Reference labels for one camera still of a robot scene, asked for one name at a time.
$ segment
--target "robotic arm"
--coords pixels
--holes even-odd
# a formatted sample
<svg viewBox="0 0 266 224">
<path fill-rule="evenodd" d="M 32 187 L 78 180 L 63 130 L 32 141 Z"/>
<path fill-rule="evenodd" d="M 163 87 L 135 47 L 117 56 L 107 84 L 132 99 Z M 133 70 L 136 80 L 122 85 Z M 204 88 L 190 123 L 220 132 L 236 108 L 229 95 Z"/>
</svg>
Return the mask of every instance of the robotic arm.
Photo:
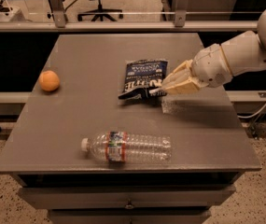
<svg viewBox="0 0 266 224">
<path fill-rule="evenodd" d="M 184 61 L 163 82 L 168 94 L 193 93 L 218 87 L 245 72 L 266 70 L 266 10 L 258 21 L 258 34 L 247 31 L 222 44 L 202 49 Z"/>
</svg>

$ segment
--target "drawer handle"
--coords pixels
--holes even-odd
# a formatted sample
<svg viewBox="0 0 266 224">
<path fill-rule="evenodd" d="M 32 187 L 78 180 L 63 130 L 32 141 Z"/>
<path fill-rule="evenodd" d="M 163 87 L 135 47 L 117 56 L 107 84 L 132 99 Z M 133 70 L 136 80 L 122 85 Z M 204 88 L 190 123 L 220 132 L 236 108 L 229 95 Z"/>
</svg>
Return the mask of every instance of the drawer handle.
<svg viewBox="0 0 266 224">
<path fill-rule="evenodd" d="M 132 204 L 132 201 L 129 199 L 127 204 L 124 206 L 125 209 L 132 210 L 134 209 L 134 205 Z"/>
</svg>

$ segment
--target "clear water bottle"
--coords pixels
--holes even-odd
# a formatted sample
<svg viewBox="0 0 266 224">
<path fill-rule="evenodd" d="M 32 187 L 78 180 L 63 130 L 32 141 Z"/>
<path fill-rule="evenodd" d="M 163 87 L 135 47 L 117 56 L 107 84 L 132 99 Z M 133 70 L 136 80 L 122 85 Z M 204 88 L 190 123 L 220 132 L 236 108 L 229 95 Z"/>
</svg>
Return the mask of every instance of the clear water bottle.
<svg viewBox="0 0 266 224">
<path fill-rule="evenodd" d="M 84 138 L 81 148 L 101 161 L 161 163 L 171 159 L 169 136 L 104 132 Z"/>
</svg>

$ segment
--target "bottle label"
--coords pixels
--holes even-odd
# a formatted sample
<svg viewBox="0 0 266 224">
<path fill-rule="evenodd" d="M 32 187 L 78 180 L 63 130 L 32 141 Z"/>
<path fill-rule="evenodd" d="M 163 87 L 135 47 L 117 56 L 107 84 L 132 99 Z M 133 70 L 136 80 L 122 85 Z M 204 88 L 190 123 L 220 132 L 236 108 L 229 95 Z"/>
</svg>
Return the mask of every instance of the bottle label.
<svg viewBox="0 0 266 224">
<path fill-rule="evenodd" d="M 125 161 L 126 132 L 110 132 L 107 136 L 105 156 L 108 161 Z"/>
</svg>

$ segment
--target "bottle cap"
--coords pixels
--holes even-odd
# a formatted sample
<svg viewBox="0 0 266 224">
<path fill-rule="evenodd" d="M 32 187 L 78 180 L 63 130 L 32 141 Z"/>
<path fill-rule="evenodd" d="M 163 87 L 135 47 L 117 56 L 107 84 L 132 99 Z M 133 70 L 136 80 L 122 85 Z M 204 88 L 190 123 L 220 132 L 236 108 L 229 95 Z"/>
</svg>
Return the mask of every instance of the bottle cap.
<svg viewBox="0 0 266 224">
<path fill-rule="evenodd" d="M 88 138 L 83 138 L 81 142 L 81 149 L 84 152 L 89 151 L 89 139 Z"/>
</svg>

